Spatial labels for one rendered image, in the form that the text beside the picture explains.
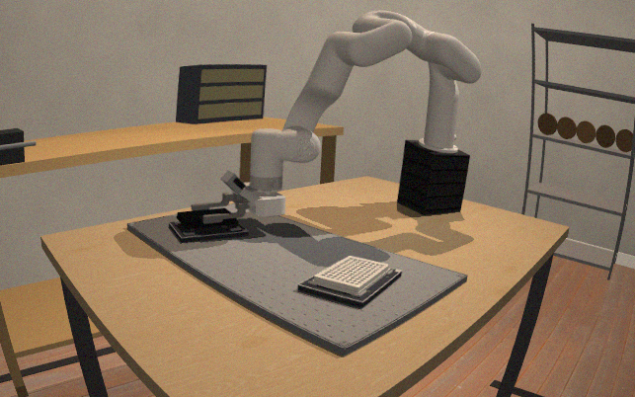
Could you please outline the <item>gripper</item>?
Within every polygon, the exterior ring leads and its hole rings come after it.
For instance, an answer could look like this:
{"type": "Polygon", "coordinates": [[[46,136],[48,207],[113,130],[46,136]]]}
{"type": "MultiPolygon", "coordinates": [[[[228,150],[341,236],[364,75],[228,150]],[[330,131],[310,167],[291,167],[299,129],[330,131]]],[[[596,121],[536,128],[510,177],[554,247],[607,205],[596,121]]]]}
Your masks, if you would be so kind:
{"type": "Polygon", "coordinates": [[[235,202],[237,212],[208,214],[202,217],[203,224],[222,222],[223,219],[241,218],[249,209],[260,217],[278,216],[285,214],[285,196],[277,193],[279,190],[249,192],[244,189],[239,195],[232,191],[222,194],[222,201],[192,204],[192,211],[205,210],[210,207],[227,206],[230,201],[235,202]]]}

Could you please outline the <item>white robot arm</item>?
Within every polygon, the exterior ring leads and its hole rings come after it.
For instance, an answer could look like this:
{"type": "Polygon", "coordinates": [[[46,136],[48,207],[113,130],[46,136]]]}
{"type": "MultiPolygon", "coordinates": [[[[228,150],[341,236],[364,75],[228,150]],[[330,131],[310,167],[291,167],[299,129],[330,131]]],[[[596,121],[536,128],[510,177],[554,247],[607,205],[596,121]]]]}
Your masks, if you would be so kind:
{"type": "Polygon", "coordinates": [[[419,144],[436,152],[456,153],[456,81],[471,84],[479,80],[482,69],[478,58],[450,35],[427,31],[398,13],[372,11],[355,20],[352,33],[336,32],[327,37],[282,131],[261,128],[252,133],[250,186],[228,170],[221,180],[238,195],[244,189],[281,189],[283,161],[307,163],[319,155],[321,143],[313,131],[325,110],[341,97],[354,65],[371,66],[405,49],[429,63],[425,137],[419,144]]]}

